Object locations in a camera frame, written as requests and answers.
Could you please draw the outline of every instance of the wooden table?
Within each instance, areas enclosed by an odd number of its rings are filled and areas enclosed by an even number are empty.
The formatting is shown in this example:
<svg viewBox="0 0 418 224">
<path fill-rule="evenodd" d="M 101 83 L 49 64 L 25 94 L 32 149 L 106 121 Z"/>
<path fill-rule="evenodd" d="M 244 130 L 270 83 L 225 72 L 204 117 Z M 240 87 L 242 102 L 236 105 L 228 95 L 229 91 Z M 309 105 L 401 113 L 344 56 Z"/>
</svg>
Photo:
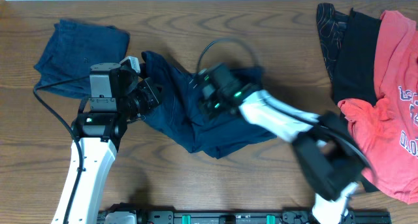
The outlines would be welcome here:
<svg viewBox="0 0 418 224">
<path fill-rule="evenodd" d="M 203 48 L 219 37 L 240 37 L 258 51 L 265 84 L 276 97 L 303 110 L 338 111 L 329 98 L 315 22 L 319 0 L 282 1 L 26 1 L 0 7 L 0 223 L 49 223 L 67 175 L 71 140 L 32 95 L 33 69 L 60 18 L 116 25 L 131 34 L 128 54 L 153 50 L 193 71 Z M 378 17 L 399 10 L 418 20 L 418 1 L 329 1 Z M 218 45 L 203 65 L 247 54 Z M 79 101 L 42 93 L 68 122 Z M 144 123 L 130 125 L 108 176 L 101 208 L 119 202 L 178 210 L 276 210 L 310 207 L 314 194 L 289 145 L 271 140 L 223 159 L 181 146 Z M 382 193 L 357 195 L 356 209 L 388 209 L 395 223 L 416 223 L 418 204 Z"/>
</svg>

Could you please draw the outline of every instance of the cable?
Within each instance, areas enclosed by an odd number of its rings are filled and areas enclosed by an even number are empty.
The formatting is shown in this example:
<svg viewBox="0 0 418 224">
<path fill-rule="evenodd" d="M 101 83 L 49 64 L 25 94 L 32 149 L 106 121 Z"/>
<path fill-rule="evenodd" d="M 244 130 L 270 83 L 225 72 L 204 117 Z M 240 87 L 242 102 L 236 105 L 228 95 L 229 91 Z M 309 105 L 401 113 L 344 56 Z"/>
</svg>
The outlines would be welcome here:
<svg viewBox="0 0 418 224">
<path fill-rule="evenodd" d="M 210 44 L 208 44 L 208 46 L 202 51 L 201 55 L 199 56 L 199 60 L 197 61 L 197 65 L 196 65 L 196 73 L 199 73 L 199 69 L 201 67 L 201 62 L 202 62 L 202 58 L 205 55 L 205 53 L 209 50 L 210 47 L 212 47 L 214 44 L 219 43 L 219 42 L 233 42 L 236 44 L 239 44 L 241 47 L 243 47 L 243 49 L 245 49 L 251 56 L 253 63 L 255 66 L 259 66 L 259 59 L 257 57 L 257 55 L 255 55 L 254 50 L 248 45 L 246 44 L 244 41 L 237 39 L 237 38 L 232 38 L 232 37 L 226 37 L 226 38 L 220 38 L 220 39 L 216 39 L 214 41 L 212 41 Z"/>
<path fill-rule="evenodd" d="M 74 132 L 72 131 L 71 127 L 68 125 L 68 123 L 55 110 L 53 110 L 48 104 L 46 104 L 46 102 L 44 102 L 41 99 L 41 97 L 39 97 L 37 91 L 40 90 L 40 89 L 45 89 L 45 88 L 50 88 L 50 87 L 53 87 L 53 86 L 58 86 L 60 84 L 66 84 L 66 83 L 70 83 L 70 82 L 79 81 L 79 80 L 82 80 L 82 79 L 85 79 L 85 78 L 89 78 L 89 76 L 83 76 L 83 77 L 75 78 L 75 79 L 72 79 L 72 80 L 65 80 L 65 81 L 61 81 L 61 82 L 56 82 L 56 83 L 48 84 L 48 85 L 45 85 L 45 86 L 38 86 L 38 87 L 35 86 L 33 88 L 33 94 L 34 94 L 34 96 L 37 98 L 37 100 L 43 106 L 45 106 L 45 108 L 47 110 L 49 110 L 49 112 L 51 112 L 51 114 L 53 114 L 64 125 L 64 127 L 66 128 L 66 130 L 68 130 L 68 132 L 70 133 L 71 138 L 74 140 L 74 143 L 76 144 L 76 147 L 77 147 L 78 161 L 79 161 L 78 162 L 78 168 L 77 168 L 77 176 L 76 176 L 76 180 L 74 182 L 74 186 L 72 187 L 72 191 L 71 191 L 70 199 L 68 201 L 67 209 L 65 210 L 63 224 L 67 224 L 68 223 L 68 217 L 69 217 L 69 214 L 70 214 L 72 202 L 74 200 L 74 196 L 75 196 L 75 193 L 76 193 L 76 190 L 77 190 L 77 187 L 78 187 L 78 183 L 80 181 L 81 173 L 82 173 L 82 171 L 84 169 L 83 168 L 83 166 L 84 166 L 84 159 L 83 159 L 83 154 L 82 154 L 82 150 L 81 150 L 80 143 L 78 143 L 78 141 L 77 141 L 77 139 L 76 139 L 76 137 L 74 135 Z"/>
<path fill-rule="evenodd" d="M 289 116 L 289 117 L 291 117 L 295 120 L 301 121 L 302 123 L 306 123 L 308 125 L 311 125 L 313 128 L 316 128 L 320 131 L 325 131 L 329 135 L 342 140 L 345 144 L 347 144 L 360 157 L 361 161 L 366 165 L 366 167 L 368 167 L 372 171 L 373 183 L 375 183 L 375 184 L 377 183 L 378 177 L 377 177 L 376 171 L 374 170 L 372 164 L 368 161 L 367 157 L 356 146 L 354 146 L 350 142 L 350 139 L 348 139 L 347 136 L 345 136 L 345 135 L 343 135 L 339 132 L 333 131 L 333 130 L 331 130 L 328 127 L 325 127 L 323 125 L 318 125 L 314 122 L 305 120 L 304 118 L 301 118 L 299 116 L 295 116 L 295 115 L 290 114 L 286 111 L 283 111 L 283 110 L 275 107 L 273 104 L 270 104 L 263 96 L 260 96 L 259 93 L 258 93 L 258 95 L 259 95 L 259 98 L 264 102 L 264 104 L 268 105 L 269 107 L 273 108 L 274 110 L 277 110 L 278 112 L 281 112 L 282 114 L 285 114 L 286 116 Z"/>
</svg>

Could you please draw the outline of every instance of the cloth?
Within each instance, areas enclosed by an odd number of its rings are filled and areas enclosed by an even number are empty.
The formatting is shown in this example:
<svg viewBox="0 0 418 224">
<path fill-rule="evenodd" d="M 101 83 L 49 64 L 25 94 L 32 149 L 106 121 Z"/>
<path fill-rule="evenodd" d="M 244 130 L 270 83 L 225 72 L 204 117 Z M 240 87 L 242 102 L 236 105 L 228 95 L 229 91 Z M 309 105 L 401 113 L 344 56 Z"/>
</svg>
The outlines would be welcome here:
<svg viewBox="0 0 418 224">
<path fill-rule="evenodd" d="M 338 106 L 349 132 L 374 166 L 375 184 L 390 197 L 418 202 L 418 33 L 416 23 L 397 11 L 385 11 L 376 48 L 373 107 L 360 99 Z M 370 182 L 372 174 L 363 171 Z"/>
<path fill-rule="evenodd" d="M 376 104 L 374 54 L 380 23 L 381 20 L 354 10 L 347 16 L 332 4 L 318 5 L 319 40 L 335 104 L 347 98 Z"/>
<path fill-rule="evenodd" d="M 204 151 L 219 159 L 248 144 L 276 137 L 229 113 L 209 120 L 198 108 L 202 91 L 195 87 L 194 74 L 179 71 L 154 52 L 142 52 L 142 58 L 145 63 L 141 64 L 141 77 L 151 77 L 154 83 L 163 87 L 162 105 L 146 115 L 144 122 L 172 138 L 189 153 Z M 263 68 L 237 69 L 233 74 L 243 82 L 261 84 Z"/>
<path fill-rule="evenodd" d="M 87 76 L 98 63 L 119 63 L 126 54 L 129 34 L 115 27 L 80 24 L 60 20 L 35 69 L 40 72 L 37 86 Z M 63 84 L 46 91 L 81 99 L 90 95 L 88 79 Z"/>
</svg>

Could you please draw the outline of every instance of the clothing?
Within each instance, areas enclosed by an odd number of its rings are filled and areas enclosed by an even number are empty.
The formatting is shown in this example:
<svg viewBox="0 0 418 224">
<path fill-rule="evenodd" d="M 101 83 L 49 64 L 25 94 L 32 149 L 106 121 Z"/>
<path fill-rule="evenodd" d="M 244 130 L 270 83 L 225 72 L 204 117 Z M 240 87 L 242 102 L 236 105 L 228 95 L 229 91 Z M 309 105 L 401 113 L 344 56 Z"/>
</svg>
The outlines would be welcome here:
<svg viewBox="0 0 418 224">
<path fill-rule="evenodd" d="M 166 134 L 189 153 L 204 151 L 209 156 L 221 158 L 248 144 L 275 138 L 266 129 L 246 122 L 240 116 L 224 113 L 209 120 L 198 108 L 203 97 L 195 87 L 194 74 L 184 73 L 154 52 L 142 52 L 141 77 L 151 77 L 162 85 L 162 105 L 158 106 L 144 122 Z M 233 70 L 243 82 L 261 84 L 263 68 Z"/>
<path fill-rule="evenodd" d="M 376 104 L 373 69 L 380 23 L 360 12 L 351 10 L 347 16 L 332 4 L 318 5 L 319 40 L 335 104 L 347 98 Z"/>
<path fill-rule="evenodd" d="M 360 99 L 338 106 L 349 132 L 374 166 L 375 184 L 390 197 L 418 202 L 418 33 L 416 23 L 385 11 L 376 47 L 373 107 Z M 364 177 L 373 182 L 369 170 Z"/>
<path fill-rule="evenodd" d="M 115 27 L 86 25 L 60 20 L 35 69 L 37 86 L 87 76 L 98 63 L 119 63 L 126 54 L 129 34 Z M 81 99 L 90 95 L 88 79 L 45 89 L 65 97 Z"/>
</svg>

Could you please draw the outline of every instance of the blue folded cloth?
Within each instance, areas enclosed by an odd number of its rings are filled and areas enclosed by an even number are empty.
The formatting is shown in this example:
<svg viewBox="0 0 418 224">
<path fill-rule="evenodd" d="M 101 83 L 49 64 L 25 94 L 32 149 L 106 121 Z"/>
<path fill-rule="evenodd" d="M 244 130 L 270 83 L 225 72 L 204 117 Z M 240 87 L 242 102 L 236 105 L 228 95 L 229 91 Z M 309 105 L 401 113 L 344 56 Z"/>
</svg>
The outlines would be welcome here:
<svg viewBox="0 0 418 224">
<path fill-rule="evenodd" d="M 37 86 L 86 76 L 90 66 L 98 63 L 119 63 L 129 44 L 129 34 L 114 27 L 78 24 L 61 20 L 55 24 L 46 49 L 35 65 L 41 73 Z M 162 104 L 145 115 L 144 122 L 172 138 L 188 152 L 204 151 L 221 158 L 248 144 L 264 142 L 276 135 L 247 123 L 240 116 L 222 114 L 212 120 L 198 108 L 202 97 L 194 88 L 194 74 L 179 71 L 162 56 L 142 52 L 141 77 L 151 77 L 161 85 Z M 260 84 L 263 68 L 233 70 L 244 82 Z M 89 79 L 48 88 L 52 93 L 81 99 L 90 95 Z"/>
<path fill-rule="evenodd" d="M 119 63 L 126 54 L 129 34 L 112 26 L 60 20 L 35 69 L 41 74 L 37 86 L 86 76 L 98 63 Z M 45 89 L 66 97 L 90 95 L 88 79 Z"/>
</svg>

